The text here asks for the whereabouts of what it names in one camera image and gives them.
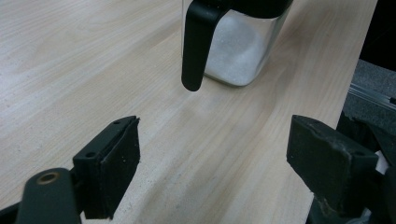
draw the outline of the white powder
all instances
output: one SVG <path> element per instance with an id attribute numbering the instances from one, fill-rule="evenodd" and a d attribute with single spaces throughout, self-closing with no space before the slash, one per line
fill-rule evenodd
<path id="1" fill-rule="evenodd" d="M 235 86 L 246 86 L 258 75 L 266 51 L 262 34 L 242 17 L 229 12 L 219 21 L 205 69 L 208 76 Z"/>

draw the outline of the black handle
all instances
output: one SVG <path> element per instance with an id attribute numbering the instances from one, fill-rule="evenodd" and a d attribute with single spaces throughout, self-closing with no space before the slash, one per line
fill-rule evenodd
<path id="1" fill-rule="evenodd" d="M 216 26 L 233 0 L 194 0 L 186 14 L 181 82 L 189 91 L 198 91 Z"/>

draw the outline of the black plastic part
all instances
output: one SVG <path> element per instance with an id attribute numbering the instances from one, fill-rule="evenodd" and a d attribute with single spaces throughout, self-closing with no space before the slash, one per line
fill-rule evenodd
<path id="1" fill-rule="evenodd" d="M 81 223 L 68 170 L 49 169 L 27 181 L 17 224 L 28 223 Z"/>
<path id="2" fill-rule="evenodd" d="M 362 204 L 371 212 L 371 220 L 379 223 L 390 223 L 384 191 L 384 176 L 377 171 L 368 174 L 361 182 L 360 196 Z"/>
<path id="3" fill-rule="evenodd" d="M 341 114 L 337 132 L 373 152 L 381 151 L 391 166 L 396 166 L 396 136 L 369 122 Z"/>
<path id="4" fill-rule="evenodd" d="M 396 223 L 396 167 L 389 167 L 385 172 L 382 190 L 389 218 L 392 223 Z"/>
<path id="5" fill-rule="evenodd" d="M 320 203 L 314 198 L 305 224 L 346 224 L 353 218 L 354 217 L 339 217 L 338 214 L 332 210 L 326 210 L 326 215 L 324 215 Z"/>
<path id="6" fill-rule="evenodd" d="M 291 3 L 292 0 L 243 0 L 236 1 L 233 10 L 254 18 L 272 19 L 281 16 Z"/>
<path id="7" fill-rule="evenodd" d="M 207 2 L 192 1 L 186 14 L 181 82 L 189 91 L 200 89 L 216 26 L 231 7 L 223 2 L 221 7 Z"/>
<path id="8" fill-rule="evenodd" d="M 361 184 L 375 169 L 374 152 L 318 120 L 294 115 L 287 160 L 321 207 L 341 217 L 361 215 Z"/>
<path id="9" fill-rule="evenodd" d="M 113 218 L 140 160 L 135 116 L 109 124 L 74 158 L 86 218 Z"/>
<path id="10" fill-rule="evenodd" d="M 11 224 L 17 221 L 19 203 L 12 204 L 11 206 L 0 211 L 0 223 Z"/>

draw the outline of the wooden table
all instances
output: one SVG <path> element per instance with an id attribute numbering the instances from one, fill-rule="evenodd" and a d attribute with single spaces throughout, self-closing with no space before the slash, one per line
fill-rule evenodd
<path id="1" fill-rule="evenodd" d="M 189 92 L 180 0 L 1 1 L 0 208 L 137 115 L 141 162 L 112 223 L 304 223 L 290 118 L 336 125 L 375 4 L 295 0 L 253 83 Z"/>

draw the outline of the wood grain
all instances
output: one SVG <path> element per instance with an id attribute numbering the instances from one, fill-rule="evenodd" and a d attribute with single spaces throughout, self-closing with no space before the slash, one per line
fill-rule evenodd
<path id="1" fill-rule="evenodd" d="M 290 118 L 335 126 L 375 4 L 295 0 L 253 83 L 189 92 L 181 1 L 1 1 L 0 208 L 137 115 L 142 158 L 113 223 L 304 223 Z"/>

